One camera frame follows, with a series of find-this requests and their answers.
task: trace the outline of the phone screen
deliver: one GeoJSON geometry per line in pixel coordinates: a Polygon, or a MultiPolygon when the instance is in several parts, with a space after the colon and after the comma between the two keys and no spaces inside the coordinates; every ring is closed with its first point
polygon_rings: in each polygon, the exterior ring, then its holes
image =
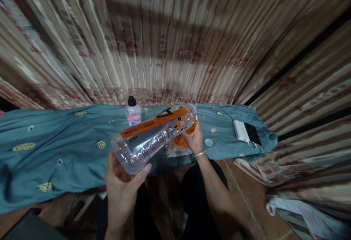
{"type": "Polygon", "coordinates": [[[244,123],[244,125],[245,125],[245,128],[246,128],[246,131],[248,133],[250,141],[252,141],[253,143],[255,143],[259,146],[262,146],[260,138],[259,138],[258,133],[257,133],[257,129],[253,125],[250,125],[248,123],[244,123]]]}

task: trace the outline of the striped curtain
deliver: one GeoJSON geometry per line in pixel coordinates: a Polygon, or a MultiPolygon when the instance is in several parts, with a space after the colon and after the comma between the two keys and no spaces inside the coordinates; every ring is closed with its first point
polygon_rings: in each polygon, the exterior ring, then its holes
{"type": "MultiPolygon", "coordinates": [[[[244,102],[351,0],[25,1],[76,91],[99,104],[134,95],[163,105],[244,102]]],[[[62,107],[74,97],[63,96],[62,107]]]]}
{"type": "Polygon", "coordinates": [[[351,20],[251,106],[277,135],[351,106],[351,20]]]}
{"type": "Polygon", "coordinates": [[[91,105],[13,0],[0,0],[0,95],[19,108],[91,105]]]}
{"type": "Polygon", "coordinates": [[[234,163],[256,180],[278,186],[351,160],[351,116],[288,138],[255,162],[234,163]]]}
{"type": "Polygon", "coordinates": [[[333,218],[351,221],[351,161],[345,161],[269,193],[268,197],[301,200],[333,218]]]}

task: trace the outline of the teal cloth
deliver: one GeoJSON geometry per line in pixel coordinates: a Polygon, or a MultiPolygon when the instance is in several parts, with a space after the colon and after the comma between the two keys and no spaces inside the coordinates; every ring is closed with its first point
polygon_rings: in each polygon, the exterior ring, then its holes
{"type": "MultiPolygon", "coordinates": [[[[166,109],[146,106],[144,119],[166,109]]],[[[207,155],[214,160],[235,158],[255,160],[275,148],[278,137],[260,120],[256,111],[243,105],[198,104],[197,116],[207,155]],[[234,119],[257,128],[262,147],[256,150],[235,137],[234,119]]],[[[111,138],[128,128],[124,106],[92,105],[69,110],[13,110],[0,120],[0,213],[43,202],[65,192],[82,192],[104,185],[111,138]],[[100,149],[98,142],[106,147],[100,149]],[[28,150],[13,151],[17,145],[34,143],[28,150]],[[51,183],[43,192],[38,187],[51,183]]],[[[194,162],[191,155],[167,158],[165,150],[150,160],[150,176],[194,162]]]]}

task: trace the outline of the leg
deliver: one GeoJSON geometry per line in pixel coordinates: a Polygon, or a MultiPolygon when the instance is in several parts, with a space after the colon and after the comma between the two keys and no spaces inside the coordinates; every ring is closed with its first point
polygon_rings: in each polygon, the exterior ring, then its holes
{"type": "MultiPolygon", "coordinates": [[[[228,182],[221,167],[214,160],[210,162],[228,189],[228,182]]],[[[207,203],[205,186],[198,164],[191,167],[184,175],[182,204],[184,211],[188,214],[184,239],[221,239],[207,203]]]]}
{"type": "MultiPolygon", "coordinates": [[[[103,240],[107,230],[107,196],[103,200],[98,217],[97,240],[103,240]]],[[[138,196],[134,208],[134,236],[135,239],[161,239],[161,236],[156,227],[155,221],[151,217],[151,206],[149,196],[145,184],[142,184],[138,189],[138,196]]]]}

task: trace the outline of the black bottle cap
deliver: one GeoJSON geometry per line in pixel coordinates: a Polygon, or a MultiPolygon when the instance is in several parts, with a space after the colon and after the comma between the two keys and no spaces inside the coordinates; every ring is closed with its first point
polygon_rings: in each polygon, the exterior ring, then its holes
{"type": "Polygon", "coordinates": [[[128,105],[129,106],[136,106],[136,100],[133,96],[128,97],[128,105]]]}

